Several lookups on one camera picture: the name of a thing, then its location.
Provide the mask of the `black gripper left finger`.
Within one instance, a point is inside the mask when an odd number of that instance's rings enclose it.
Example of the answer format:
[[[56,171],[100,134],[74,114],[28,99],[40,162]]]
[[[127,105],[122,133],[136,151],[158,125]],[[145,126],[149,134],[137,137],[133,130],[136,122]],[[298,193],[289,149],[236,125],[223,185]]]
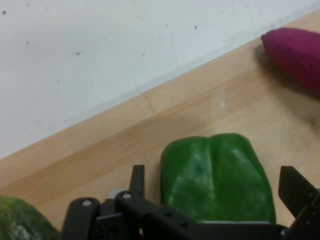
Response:
[[[144,197],[145,167],[134,165],[128,190],[100,203],[73,200],[61,231],[63,240],[194,240],[197,223],[173,208]]]

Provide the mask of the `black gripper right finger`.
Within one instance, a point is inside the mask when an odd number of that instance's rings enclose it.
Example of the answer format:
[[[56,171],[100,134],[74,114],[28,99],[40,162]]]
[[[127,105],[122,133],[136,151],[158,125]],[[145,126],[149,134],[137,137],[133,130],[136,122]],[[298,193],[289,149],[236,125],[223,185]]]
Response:
[[[280,169],[278,195],[295,220],[281,231],[283,240],[320,238],[320,190],[293,166]]]

